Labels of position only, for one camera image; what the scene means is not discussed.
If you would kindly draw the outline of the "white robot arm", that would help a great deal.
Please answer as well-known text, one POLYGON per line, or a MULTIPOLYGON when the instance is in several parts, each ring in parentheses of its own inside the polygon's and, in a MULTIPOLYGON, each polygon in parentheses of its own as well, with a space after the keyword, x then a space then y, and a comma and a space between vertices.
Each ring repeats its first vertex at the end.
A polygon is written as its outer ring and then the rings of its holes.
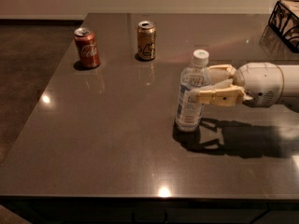
POLYGON ((246 63, 212 65, 211 84, 191 92, 191 100, 205 105, 270 107, 285 105, 299 111, 299 66, 246 63))

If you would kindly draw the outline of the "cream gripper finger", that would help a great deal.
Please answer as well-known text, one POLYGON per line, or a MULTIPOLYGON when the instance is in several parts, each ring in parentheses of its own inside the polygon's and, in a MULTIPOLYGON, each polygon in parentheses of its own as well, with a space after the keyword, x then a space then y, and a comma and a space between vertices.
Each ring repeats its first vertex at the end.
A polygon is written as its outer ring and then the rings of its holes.
POLYGON ((211 65, 207 68, 210 75, 211 84, 215 85, 226 79, 234 77, 236 69, 230 64, 211 65))
POLYGON ((231 79, 190 91, 191 100, 204 105, 241 105, 245 100, 245 96, 245 89, 234 85, 231 79))

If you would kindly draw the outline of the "white rounded gripper body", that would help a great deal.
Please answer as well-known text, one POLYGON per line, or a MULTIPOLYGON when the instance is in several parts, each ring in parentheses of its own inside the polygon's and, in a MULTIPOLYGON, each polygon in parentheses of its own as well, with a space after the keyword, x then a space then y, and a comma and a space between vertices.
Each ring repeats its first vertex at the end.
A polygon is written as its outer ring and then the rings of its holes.
POLYGON ((244 89, 244 105, 270 107, 280 98, 283 75, 272 63, 247 63, 236 70, 233 83, 244 89))

